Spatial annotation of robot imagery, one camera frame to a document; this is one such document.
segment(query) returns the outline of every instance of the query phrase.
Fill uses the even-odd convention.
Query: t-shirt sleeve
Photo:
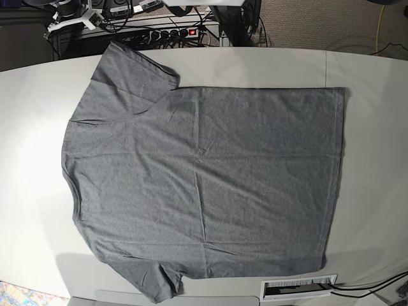
[[[126,120],[146,112],[178,85],[179,76],[172,69],[112,42],[71,120],[91,124]]]
[[[160,303],[179,293],[181,274],[160,263],[139,258],[111,257],[103,260],[152,303]]]

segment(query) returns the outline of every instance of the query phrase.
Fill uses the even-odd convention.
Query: white table
[[[144,54],[175,69],[180,86],[348,87],[346,146],[328,262],[323,271],[311,275],[337,273],[339,282],[366,284],[408,270],[408,62],[273,48]],[[0,73],[2,281],[61,296],[137,293],[85,245],[71,220],[73,200],[61,171],[67,121],[99,58]],[[184,293],[258,296],[261,280],[183,278]],[[382,295],[395,297],[393,289]],[[354,301],[331,296],[294,303],[352,305]]]

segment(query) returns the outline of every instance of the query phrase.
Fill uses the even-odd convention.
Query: gray t-shirt
[[[344,89],[178,83],[112,43],[69,121],[62,167],[92,252],[152,302],[176,295],[182,275],[321,269]]]

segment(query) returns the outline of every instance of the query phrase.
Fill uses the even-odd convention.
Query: gray carpet
[[[385,7],[379,50],[389,42],[408,48],[405,5],[408,0]],[[371,54],[381,8],[366,0],[263,0],[261,18],[273,47]],[[265,46],[264,38],[259,45]],[[390,46],[381,55],[408,60],[401,47]]]

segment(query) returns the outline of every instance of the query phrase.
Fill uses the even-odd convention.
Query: yellow cable
[[[378,52],[378,36],[380,34],[381,17],[383,16],[384,9],[385,9],[385,5],[382,6],[382,10],[381,10],[381,13],[380,13],[380,18],[378,20],[377,39],[375,40],[375,52]]]

